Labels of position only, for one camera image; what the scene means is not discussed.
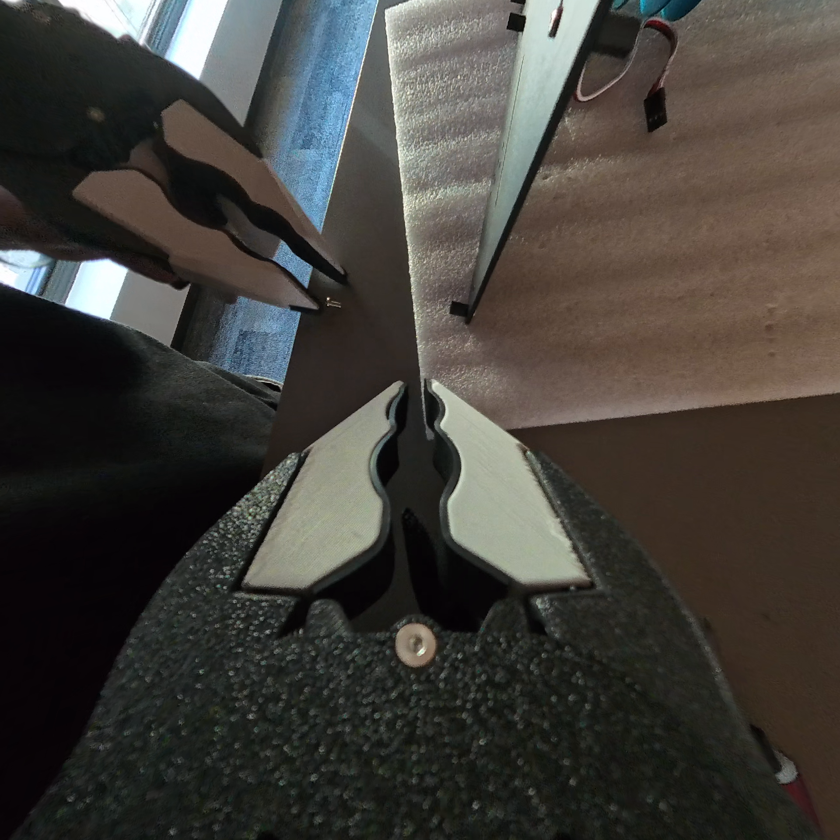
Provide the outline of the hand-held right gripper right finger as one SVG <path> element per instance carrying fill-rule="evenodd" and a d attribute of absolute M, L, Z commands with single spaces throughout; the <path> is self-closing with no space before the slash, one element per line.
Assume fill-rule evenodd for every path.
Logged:
<path fill-rule="evenodd" d="M 592 586 L 527 449 L 454 392 L 424 383 L 446 545 L 514 592 L 553 593 Z"/>

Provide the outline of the dark grey desk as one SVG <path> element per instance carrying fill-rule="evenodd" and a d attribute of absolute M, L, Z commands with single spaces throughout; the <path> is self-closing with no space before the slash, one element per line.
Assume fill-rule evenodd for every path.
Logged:
<path fill-rule="evenodd" d="M 417 387 L 379 2 L 325 217 L 350 314 L 303 319 L 266 464 L 393 380 Z M 515 430 L 642 543 L 710 633 L 748 718 L 838 838 L 838 396 Z"/>

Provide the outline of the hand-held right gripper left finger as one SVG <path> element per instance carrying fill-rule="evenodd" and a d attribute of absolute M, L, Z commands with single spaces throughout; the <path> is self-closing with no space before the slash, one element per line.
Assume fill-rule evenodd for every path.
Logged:
<path fill-rule="evenodd" d="M 318 596 L 382 551 L 405 392 L 394 382 L 306 450 L 248 567 L 245 592 Z"/>

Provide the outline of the person's left hand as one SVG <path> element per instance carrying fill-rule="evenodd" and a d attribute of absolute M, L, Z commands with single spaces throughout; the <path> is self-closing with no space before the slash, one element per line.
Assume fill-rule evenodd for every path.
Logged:
<path fill-rule="evenodd" d="M 89 253 L 61 236 L 53 227 L 33 216 L 8 190 L 1 188 L 1 250 L 31 251 L 66 261 L 90 259 Z"/>

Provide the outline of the blue toy robot arm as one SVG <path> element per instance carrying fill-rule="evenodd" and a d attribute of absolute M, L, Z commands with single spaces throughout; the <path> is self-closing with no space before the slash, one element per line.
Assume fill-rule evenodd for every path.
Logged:
<path fill-rule="evenodd" d="M 543 158 L 571 102 L 590 102 L 628 72 L 644 30 L 665 37 L 668 57 L 644 100 L 648 132 L 667 123 L 665 79 L 678 48 L 674 22 L 698 1 L 639 2 L 639 15 L 621 14 L 626 2 L 517 2 L 507 29 L 518 35 L 497 163 L 486 205 L 467 302 L 452 316 L 470 323 L 529 194 Z"/>

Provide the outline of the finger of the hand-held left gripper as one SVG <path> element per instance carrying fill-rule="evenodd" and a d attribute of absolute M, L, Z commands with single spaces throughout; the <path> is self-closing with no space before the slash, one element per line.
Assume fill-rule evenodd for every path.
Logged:
<path fill-rule="evenodd" d="M 322 304 L 271 259 L 247 254 L 226 231 L 181 215 L 161 186 L 141 171 L 90 173 L 74 189 L 80 203 L 162 250 L 176 274 L 192 283 L 300 312 Z"/>
<path fill-rule="evenodd" d="M 163 142 L 174 155 L 206 170 L 203 178 L 213 184 L 212 191 L 236 209 L 236 223 L 248 221 L 254 232 L 248 247 L 258 252 L 270 240 L 283 242 L 324 276 L 347 282 L 321 232 L 265 160 L 183 100 L 162 111 L 161 127 Z"/>

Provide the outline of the dark red screwdriver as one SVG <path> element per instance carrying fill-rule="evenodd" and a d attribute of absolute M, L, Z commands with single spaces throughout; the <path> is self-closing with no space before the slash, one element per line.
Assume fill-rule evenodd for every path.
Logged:
<path fill-rule="evenodd" d="M 812 821 L 816 830 L 821 832 L 822 827 L 816 809 L 798 767 L 782 751 L 772 748 L 772 752 L 776 763 L 776 770 L 773 772 L 775 779 L 792 801 Z"/>

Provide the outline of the white foam sheet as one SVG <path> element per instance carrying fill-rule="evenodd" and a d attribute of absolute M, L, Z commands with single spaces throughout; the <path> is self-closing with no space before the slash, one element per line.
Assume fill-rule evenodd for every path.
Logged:
<path fill-rule="evenodd" d="M 500 426 L 838 392 L 839 4 L 703 2 L 572 103 L 470 324 L 515 36 L 385 12 L 419 370 Z"/>

